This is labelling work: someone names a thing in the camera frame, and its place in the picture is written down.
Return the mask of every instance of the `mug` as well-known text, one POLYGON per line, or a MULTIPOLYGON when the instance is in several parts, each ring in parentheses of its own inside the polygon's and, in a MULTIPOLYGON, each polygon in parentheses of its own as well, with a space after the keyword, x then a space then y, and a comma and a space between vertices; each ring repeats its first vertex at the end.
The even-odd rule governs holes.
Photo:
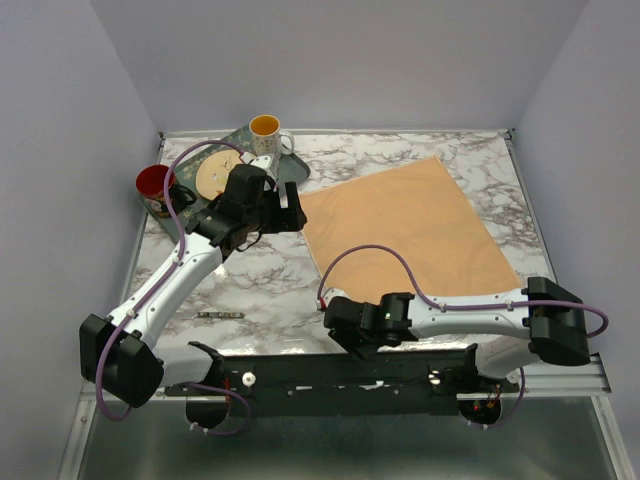
MULTIPOLYGON (((145 198, 151 210, 159 217, 169 216, 167 202, 162 190, 164 177, 168 171, 169 167, 166 165, 151 165, 141 171, 138 178, 136 178, 138 192, 145 198)), ((176 213, 180 213, 198 199, 195 193, 178 183, 178 179, 173 173, 169 182, 169 196, 171 197, 171 205, 176 213)))
POLYGON ((293 135, 280 130, 280 120, 273 115, 260 115, 249 123, 249 130, 253 139, 253 153, 258 157, 272 155, 277 163, 281 155, 291 155, 295 146, 293 135), (282 137, 289 139, 291 147, 282 145, 282 137))

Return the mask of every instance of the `mug handle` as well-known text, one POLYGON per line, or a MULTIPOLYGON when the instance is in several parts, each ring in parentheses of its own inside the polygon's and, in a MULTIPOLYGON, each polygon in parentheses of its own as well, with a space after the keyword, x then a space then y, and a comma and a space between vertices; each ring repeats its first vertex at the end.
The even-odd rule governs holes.
POLYGON ((184 200, 185 206, 193 205, 198 200, 198 197, 196 197, 196 194, 193 193, 189 188, 185 187, 184 185, 180 185, 176 183, 174 185, 171 185, 171 190, 173 190, 176 193, 180 192, 179 196, 181 196, 182 198, 186 197, 186 199, 184 200))
POLYGON ((291 155, 293 153, 293 149, 296 146, 296 141, 293 138, 293 134, 287 130, 280 130, 280 137, 287 137, 289 139, 289 142, 291 142, 291 147, 285 147, 284 144, 282 144, 282 153, 285 155, 291 155))

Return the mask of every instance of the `marble tabletop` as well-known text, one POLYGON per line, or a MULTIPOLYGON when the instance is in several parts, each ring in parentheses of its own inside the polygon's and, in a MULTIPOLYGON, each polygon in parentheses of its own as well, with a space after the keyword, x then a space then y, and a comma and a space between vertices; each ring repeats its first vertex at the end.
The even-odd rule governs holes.
MULTIPOLYGON (((161 162, 171 163, 199 138, 167 138, 161 162)), ((499 132, 297 135, 296 151, 311 168, 299 187, 312 192, 356 177, 438 155, 518 274, 548 276, 540 239, 499 132)), ((173 243, 147 218, 131 289, 169 255, 173 243)), ((224 355, 343 352, 316 311, 320 281, 301 233, 268 235, 245 253, 234 253, 182 304, 179 312, 243 312, 243 319, 173 319, 159 347, 197 340, 224 355)), ((488 335, 443 335, 400 349, 464 348, 488 335)))

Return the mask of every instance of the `white mug handle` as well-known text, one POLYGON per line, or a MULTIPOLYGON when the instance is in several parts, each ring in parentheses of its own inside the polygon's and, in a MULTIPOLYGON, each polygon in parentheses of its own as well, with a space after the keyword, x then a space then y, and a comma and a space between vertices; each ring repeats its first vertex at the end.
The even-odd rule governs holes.
POLYGON ((293 139, 293 135, 291 132, 288 132, 287 130, 280 130, 280 143, 282 145, 282 153, 284 155, 291 155, 293 153, 293 149, 296 146, 296 141, 293 139), (289 139, 289 142, 291 142, 291 147, 285 147, 284 144, 282 143, 282 137, 287 137, 289 139))

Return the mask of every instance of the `round beige plate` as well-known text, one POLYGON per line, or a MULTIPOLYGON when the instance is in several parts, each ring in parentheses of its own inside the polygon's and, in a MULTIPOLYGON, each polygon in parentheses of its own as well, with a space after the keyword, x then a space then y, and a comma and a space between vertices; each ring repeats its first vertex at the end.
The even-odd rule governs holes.
POLYGON ((224 191, 233 167, 242 163, 235 150, 223 150, 202 162, 196 174, 196 190, 203 198, 213 200, 224 191))

